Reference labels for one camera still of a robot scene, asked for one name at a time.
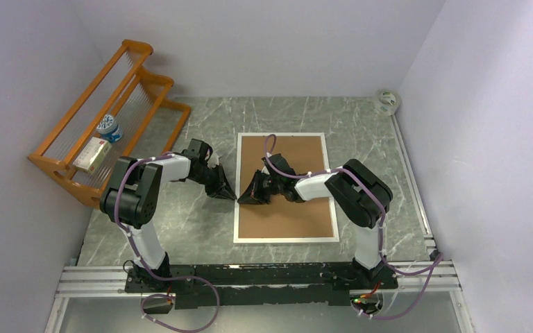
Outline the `white red small box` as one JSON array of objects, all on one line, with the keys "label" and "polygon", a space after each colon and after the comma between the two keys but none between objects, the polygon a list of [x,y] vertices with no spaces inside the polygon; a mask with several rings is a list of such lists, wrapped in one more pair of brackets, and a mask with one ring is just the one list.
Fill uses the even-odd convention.
[{"label": "white red small box", "polygon": [[73,166],[90,175],[102,165],[112,144],[100,137],[92,137],[73,161]]}]

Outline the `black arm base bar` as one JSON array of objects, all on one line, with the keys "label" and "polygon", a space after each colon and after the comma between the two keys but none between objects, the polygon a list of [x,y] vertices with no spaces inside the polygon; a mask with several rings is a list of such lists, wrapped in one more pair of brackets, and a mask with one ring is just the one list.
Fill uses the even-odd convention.
[{"label": "black arm base bar", "polygon": [[216,304],[344,306],[359,293],[398,288],[391,269],[371,273],[355,262],[173,265],[171,282],[144,277],[133,268],[127,274],[127,294],[170,293],[176,309]]}]

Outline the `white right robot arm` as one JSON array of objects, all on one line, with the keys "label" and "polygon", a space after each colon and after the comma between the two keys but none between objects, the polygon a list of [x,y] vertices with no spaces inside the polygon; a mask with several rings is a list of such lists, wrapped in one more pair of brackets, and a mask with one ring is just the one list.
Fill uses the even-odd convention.
[{"label": "white right robot arm", "polygon": [[314,173],[296,173],[279,153],[269,153],[262,161],[264,167],[254,173],[237,202],[267,205],[277,195],[292,203],[333,199],[355,226],[354,261],[358,265],[353,271],[354,279],[361,287],[372,287],[380,279],[386,259],[381,229],[394,198],[388,185],[356,159]]}]

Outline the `aluminium rail frame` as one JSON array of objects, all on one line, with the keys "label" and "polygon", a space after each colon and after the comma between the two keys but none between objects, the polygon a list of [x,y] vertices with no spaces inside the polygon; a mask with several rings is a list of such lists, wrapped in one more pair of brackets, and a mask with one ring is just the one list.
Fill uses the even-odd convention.
[{"label": "aluminium rail frame", "polygon": [[[237,174],[230,187],[212,147],[193,140],[188,148],[158,157],[117,160],[101,200],[100,210],[124,233],[134,258],[129,270],[98,267],[71,270],[72,289],[59,290],[46,329],[60,330],[72,298],[138,296],[142,318],[173,308],[205,306],[306,304],[350,305],[360,316],[384,321],[382,292],[449,291],[462,288],[452,262],[433,247],[426,262],[387,261],[384,231],[394,199],[391,188],[356,158],[336,168],[297,172],[276,144],[278,133],[264,133],[257,149],[261,166],[250,182]],[[273,196],[305,205],[324,200],[339,207],[355,227],[355,254],[349,262],[263,264],[186,264],[172,266],[153,228],[160,186],[191,180],[208,196],[235,202],[236,208],[271,204]]]}]

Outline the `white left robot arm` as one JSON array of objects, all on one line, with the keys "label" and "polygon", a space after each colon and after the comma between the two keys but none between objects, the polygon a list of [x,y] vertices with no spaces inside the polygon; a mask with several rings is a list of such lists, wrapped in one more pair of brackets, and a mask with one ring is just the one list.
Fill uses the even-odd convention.
[{"label": "white left robot arm", "polygon": [[134,269],[153,291],[171,281],[170,260],[153,226],[160,187],[165,182],[191,180],[210,198],[236,200],[223,166],[211,145],[192,139],[179,153],[136,159],[121,156],[100,199],[99,208],[127,238],[134,254]]}]

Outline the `blue white round tin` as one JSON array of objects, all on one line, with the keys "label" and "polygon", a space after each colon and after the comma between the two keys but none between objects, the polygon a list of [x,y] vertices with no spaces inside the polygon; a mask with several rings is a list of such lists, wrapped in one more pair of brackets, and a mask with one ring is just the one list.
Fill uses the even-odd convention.
[{"label": "blue white round tin", "polygon": [[123,131],[119,127],[119,123],[111,114],[106,114],[102,118],[96,127],[96,131],[101,139],[104,139],[111,144],[118,142],[123,136]]}]

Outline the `orange wooden rack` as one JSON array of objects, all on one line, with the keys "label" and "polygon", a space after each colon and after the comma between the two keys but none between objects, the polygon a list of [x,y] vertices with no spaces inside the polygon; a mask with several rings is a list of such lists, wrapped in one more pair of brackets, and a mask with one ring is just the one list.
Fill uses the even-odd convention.
[{"label": "orange wooden rack", "polygon": [[[166,130],[163,151],[172,149],[189,119],[191,106],[172,101],[168,95],[174,80],[149,71],[144,63],[153,54],[145,42],[124,40],[84,92],[53,127],[28,159],[87,207],[97,208],[115,160],[130,155],[154,115],[165,111],[176,118]],[[74,162],[105,116],[114,118],[121,138],[96,168],[83,171]]]}]

